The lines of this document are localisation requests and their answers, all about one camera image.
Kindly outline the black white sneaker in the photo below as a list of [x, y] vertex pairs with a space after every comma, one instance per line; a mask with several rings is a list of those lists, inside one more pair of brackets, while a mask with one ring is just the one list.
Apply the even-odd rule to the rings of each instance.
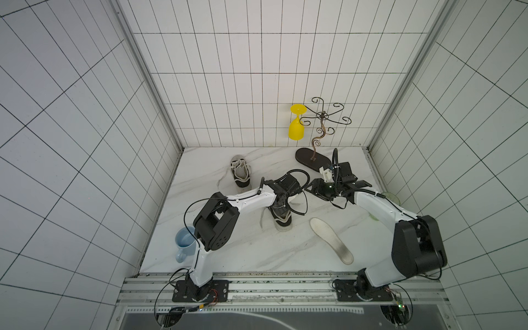
[[280, 197], [275, 203], [268, 207], [271, 212], [275, 228], [279, 232], [286, 232], [292, 228], [292, 215], [296, 214], [299, 216], [305, 216], [308, 211], [308, 203], [305, 202], [306, 209], [304, 211], [295, 210], [291, 206], [293, 201], [299, 196], [292, 195], [290, 197]]
[[243, 155], [235, 155], [230, 161], [230, 170], [239, 192], [251, 189], [251, 168]]

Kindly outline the white insole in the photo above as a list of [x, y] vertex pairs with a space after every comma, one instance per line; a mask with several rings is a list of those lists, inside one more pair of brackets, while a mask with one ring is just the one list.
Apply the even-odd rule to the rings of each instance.
[[354, 262], [351, 251], [327, 222], [314, 217], [310, 219], [309, 224], [313, 232], [330, 246], [345, 265], [351, 265]]

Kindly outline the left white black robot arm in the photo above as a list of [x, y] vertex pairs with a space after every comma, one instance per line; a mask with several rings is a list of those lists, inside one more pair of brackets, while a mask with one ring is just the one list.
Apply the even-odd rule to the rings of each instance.
[[192, 223], [199, 250], [186, 281], [191, 282], [196, 289], [209, 285], [213, 271], [208, 265], [208, 258], [229, 241], [242, 214], [267, 209], [272, 214], [277, 230], [289, 230], [293, 214], [304, 216], [307, 213], [294, 210], [290, 201], [303, 193], [309, 183], [308, 172], [293, 169], [276, 180], [262, 178], [259, 186], [251, 191], [238, 195], [216, 192], [206, 199], [206, 204]]

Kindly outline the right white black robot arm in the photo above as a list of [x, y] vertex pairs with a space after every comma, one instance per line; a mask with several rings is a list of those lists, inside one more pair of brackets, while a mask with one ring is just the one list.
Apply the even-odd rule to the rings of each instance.
[[367, 293], [414, 276], [442, 271], [447, 265], [436, 219], [405, 210], [386, 195], [373, 191], [370, 183], [357, 179], [348, 162], [321, 168], [320, 172], [322, 177], [308, 184], [307, 192], [330, 203], [343, 197], [374, 216], [393, 235], [389, 256], [358, 272], [358, 292]]

